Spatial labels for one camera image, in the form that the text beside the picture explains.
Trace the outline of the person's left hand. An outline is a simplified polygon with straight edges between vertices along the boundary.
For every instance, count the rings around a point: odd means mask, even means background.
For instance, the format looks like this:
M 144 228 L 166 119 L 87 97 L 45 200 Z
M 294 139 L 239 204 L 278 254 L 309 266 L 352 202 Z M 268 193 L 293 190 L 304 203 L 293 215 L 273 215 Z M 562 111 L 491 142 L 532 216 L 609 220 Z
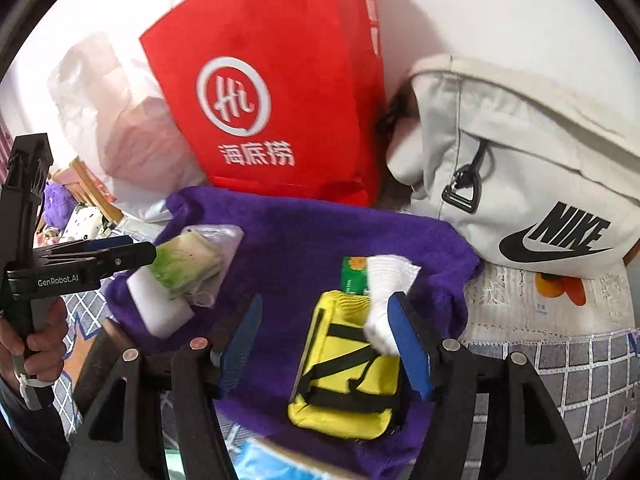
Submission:
M 18 393 L 20 383 L 14 372 L 14 356 L 21 356 L 26 348 L 32 355 L 25 360 L 27 375 L 35 376 L 42 382 L 56 382 L 63 366 L 66 345 L 64 338 L 68 333 L 66 305 L 61 298 L 55 300 L 49 309 L 44 330 L 30 334 L 26 340 L 17 335 L 10 323 L 0 321 L 1 377 L 8 386 Z

